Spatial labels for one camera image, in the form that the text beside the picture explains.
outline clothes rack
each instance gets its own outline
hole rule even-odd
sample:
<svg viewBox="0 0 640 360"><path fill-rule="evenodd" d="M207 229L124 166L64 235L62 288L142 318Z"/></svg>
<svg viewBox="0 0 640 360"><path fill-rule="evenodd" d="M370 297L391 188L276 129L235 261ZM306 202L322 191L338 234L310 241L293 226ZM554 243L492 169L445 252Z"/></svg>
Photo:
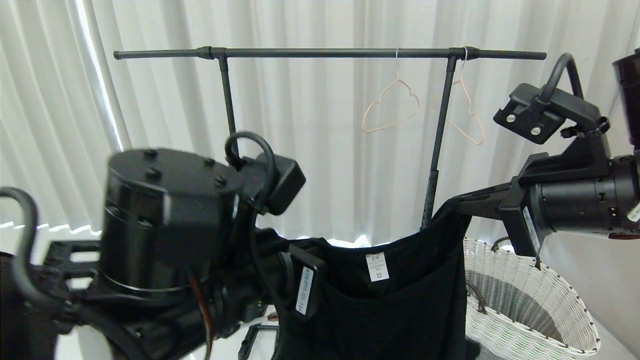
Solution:
<svg viewBox="0 0 640 360"><path fill-rule="evenodd" d="M442 92L442 102L438 115L435 144L431 158L427 194L422 212L420 229L423 229L431 220L435 202L436 187L438 184L438 160L444 134L445 120L451 96L453 75L456 71L458 60L488 59L519 59L519 60L544 60L546 53L532 51L503 51L481 50L476 47L450 47L448 49L233 49L226 47L203 46L197 49L183 50L146 50L146 51L114 51L113 56L120 59L135 58L203 58L218 60L222 76L222 87L227 108L227 123L229 133L236 131L236 119L234 116L233 101L231 98L231 85L229 81L229 58L446 58L447 68Z"/></svg>

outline white curtain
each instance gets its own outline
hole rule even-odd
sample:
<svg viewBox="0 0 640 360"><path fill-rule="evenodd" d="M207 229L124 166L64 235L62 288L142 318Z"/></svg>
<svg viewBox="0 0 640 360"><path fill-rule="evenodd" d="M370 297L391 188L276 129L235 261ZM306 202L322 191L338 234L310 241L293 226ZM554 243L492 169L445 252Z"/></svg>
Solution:
<svg viewBox="0 0 640 360"><path fill-rule="evenodd" d="M447 124L437 209L453 195L508 181L531 153L566 147L569 140L559 135L535 146L492 120L519 83L544 84L564 52L576 59L585 98L611 116L612 153L630 152L611 62L640 46L638 13L636 0L0 1L0 183L34 195L41 223L48 224L43 229L96 231L109 153L171 147L223 161L228 129L217 62L118 61L114 50L469 45L547 52L545 61L465 64L484 144L472 144ZM290 238L354 241L365 235L371 243L418 229L446 60L400 60L402 78L421 107L375 133L364 133L360 123L395 78L393 59L229 63L237 128L265 137L307 176L288 212L262 225ZM458 63L456 79L460 69ZM560 87L570 89L566 76ZM413 106L406 90L394 87L367 125L389 124ZM447 118L478 139L467 110L455 86ZM240 150L258 153L244 142ZM0 225L3 242L7 230L19 230L11 202L0 202ZM468 235L488 240L501 231L498 222L474 220ZM630 318L615 316L613 322Z"/></svg>

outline black tank top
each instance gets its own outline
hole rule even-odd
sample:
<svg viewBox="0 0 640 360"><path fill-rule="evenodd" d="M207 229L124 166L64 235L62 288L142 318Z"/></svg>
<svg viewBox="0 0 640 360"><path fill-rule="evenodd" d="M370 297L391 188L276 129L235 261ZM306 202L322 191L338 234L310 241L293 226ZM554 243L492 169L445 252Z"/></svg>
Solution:
<svg viewBox="0 0 640 360"><path fill-rule="evenodd" d="M453 213L457 203L447 201L425 230L386 245L345 249L322 238L300 240L323 249L326 284L310 320L284 320L284 359L464 359L470 217Z"/></svg>

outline white wicker basket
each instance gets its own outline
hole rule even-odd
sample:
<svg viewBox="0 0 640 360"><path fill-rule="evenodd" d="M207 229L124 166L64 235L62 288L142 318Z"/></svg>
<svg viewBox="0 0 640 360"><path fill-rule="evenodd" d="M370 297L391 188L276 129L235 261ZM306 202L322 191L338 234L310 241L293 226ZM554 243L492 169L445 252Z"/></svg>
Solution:
<svg viewBox="0 0 640 360"><path fill-rule="evenodd" d="M478 359L580 359L598 352L598 330L582 299L548 266L534 265L535 259L465 238L466 332L483 349Z"/></svg>

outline basket rim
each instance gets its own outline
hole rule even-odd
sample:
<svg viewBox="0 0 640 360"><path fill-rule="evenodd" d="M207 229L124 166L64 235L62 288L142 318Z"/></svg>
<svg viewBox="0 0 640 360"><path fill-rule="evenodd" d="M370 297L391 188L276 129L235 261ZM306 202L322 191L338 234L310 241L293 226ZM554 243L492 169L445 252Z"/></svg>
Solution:
<svg viewBox="0 0 640 360"><path fill-rule="evenodd" d="M466 243L470 243L473 245L476 245L478 243L483 244L484 246L484 252L488 252L491 254L497 253L497 252L501 252L503 254L507 254L507 256L515 256L516 260L519 263L524 263L524 262L529 262L529 260L535 262L535 258L530 258L527 256L517 256L515 253L511 252L510 250L503 250L498 248L495 252L491 250L491 245L486 243L485 241L481 241L481 240L477 240L477 239L473 239L473 238L468 238L465 237L464 239L465 244ZM510 317L496 311L495 309L493 309L492 307L485 305L485 309L486 309L486 314L482 314L480 311L477 310L478 308L478 301L477 299L471 295L471 293L469 294L469 296L467 296L467 309L470 310L470 312L472 313L472 317L478 317L478 316L494 316L495 318L497 318L500 322L502 322L503 326L515 326L519 332L521 332L522 334L527 334L527 335L531 335L531 336L535 336L539 341L548 343L549 345L556 347L562 351L566 351L566 352L572 352L575 355L593 355L595 353L597 353L600 350L600 347L602 345L602 341L600 341L600 335L598 333L598 328L595 325L595 321L593 320L593 317L591 316L591 312L589 312L589 310L587 309L584 301L582 300L582 297L580 297L578 295L578 293L575 291L575 288L573 288L573 286L569 285L569 283L566 281L566 279L562 276L560 276L557 272L555 272L551 267L549 267L548 265L545 266L540 266L540 271L543 272L548 272L550 274L552 274L555 277L558 277L562 283L563 286L566 286L568 288L568 290L573 293L575 295L575 298L577 300L577 302L579 303L579 305L581 305L584 309L585 309L585 313L587 316L587 319L589 321L589 326L591 327L592 333L591 333L591 337L592 340L595 342L595 347L589 350L585 350L585 349L578 349L575 348L569 344L565 344L565 343L561 343L560 341L554 339L554 338L550 338L544 334L542 334L540 331L537 331L536 329L533 329L532 327L522 324L520 322L517 322L515 320L512 320Z"/></svg>

